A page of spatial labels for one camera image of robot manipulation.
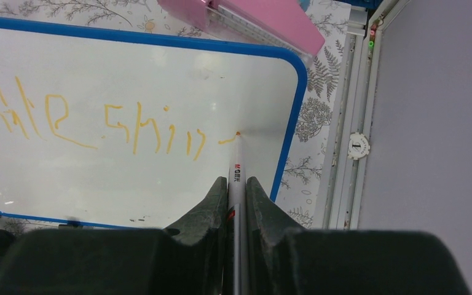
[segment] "whiteboard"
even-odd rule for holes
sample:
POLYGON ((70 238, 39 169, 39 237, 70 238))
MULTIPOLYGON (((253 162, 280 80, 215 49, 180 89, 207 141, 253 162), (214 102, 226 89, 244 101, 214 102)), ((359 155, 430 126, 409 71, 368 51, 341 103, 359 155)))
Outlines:
POLYGON ((165 227, 236 131, 275 195, 306 80, 277 47, 0 18, 0 214, 165 227))

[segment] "floral pattern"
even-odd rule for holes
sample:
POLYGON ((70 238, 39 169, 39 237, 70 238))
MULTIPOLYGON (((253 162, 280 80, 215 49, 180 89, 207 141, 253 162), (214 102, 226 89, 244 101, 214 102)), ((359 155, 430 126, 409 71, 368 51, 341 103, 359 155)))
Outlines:
MULTIPOLYGON (((325 36, 326 43, 307 70, 309 83, 276 203, 309 228, 318 195, 350 6, 335 0, 313 0, 307 15, 325 36)), ((0 17, 216 39, 168 16, 156 0, 0 0, 0 17)), ((56 226, 0 216, 0 228, 15 235, 56 226)))

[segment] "white marker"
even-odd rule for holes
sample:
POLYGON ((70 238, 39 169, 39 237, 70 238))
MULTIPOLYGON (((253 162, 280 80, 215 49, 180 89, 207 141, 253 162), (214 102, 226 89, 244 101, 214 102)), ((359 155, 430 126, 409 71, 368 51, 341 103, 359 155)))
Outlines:
POLYGON ((250 294, 248 239, 246 222, 246 181, 243 165, 243 143, 240 132, 234 139, 229 167, 229 216, 227 220, 227 261, 224 269, 225 294, 250 294))

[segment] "blue border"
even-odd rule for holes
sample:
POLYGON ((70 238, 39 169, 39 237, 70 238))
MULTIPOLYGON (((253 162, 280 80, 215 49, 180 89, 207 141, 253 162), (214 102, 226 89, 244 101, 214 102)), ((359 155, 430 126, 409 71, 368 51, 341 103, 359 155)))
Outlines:
MULTIPOLYGON (((107 41, 119 41, 137 44, 161 45, 168 47, 180 47, 188 49, 209 50, 215 52, 229 52, 245 55, 257 55, 260 57, 274 57, 290 63, 297 72, 297 88, 294 95, 292 110, 288 119, 288 125, 281 148, 278 167, 272 183, 270 191, 270 199, 275 202, 278 194, 283 169, 285 168, 286 158, 290 150, 290 144, 296 130, 297 117, 303 102, 303 96, 307 87, 307 70, 305 65, 297 55, 281 47, 272 47, 266 45, 244 44, 226 41, 214 41, 205 39, 193 39, 177 36, 166 36, 158 34, 136 33, 128 31, 116 31, 111 29, 86 28, 81 26, 59 25, 54 23, 34 22, 30 20, 16 20, 11 18, 0 17, 0 29, 27 31, 42 34, 52 34, 70 37, 82 37, 89 39, 99 39, 107 41)), ((40 221, 50 221, 56 223, 68 223, 64 219, 43 218, 34 216, 24 216, 18 214, 9 214, 0 212, 0 215, 12 218, 36 219, 40 221)), ((90 222, 82 222, 83 226, 99 226, 110 228, 124 228, 122 226, 113 226, 107 224, 96 224, 90 222)))

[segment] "gray surface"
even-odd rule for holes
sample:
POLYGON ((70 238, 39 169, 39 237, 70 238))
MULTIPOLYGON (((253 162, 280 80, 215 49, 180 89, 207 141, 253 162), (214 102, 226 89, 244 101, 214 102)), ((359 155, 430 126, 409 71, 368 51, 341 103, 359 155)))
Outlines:
POLYGON ((472 1, 413 0, 386 30, 360 229, 436 234, 472 290, 472 1))

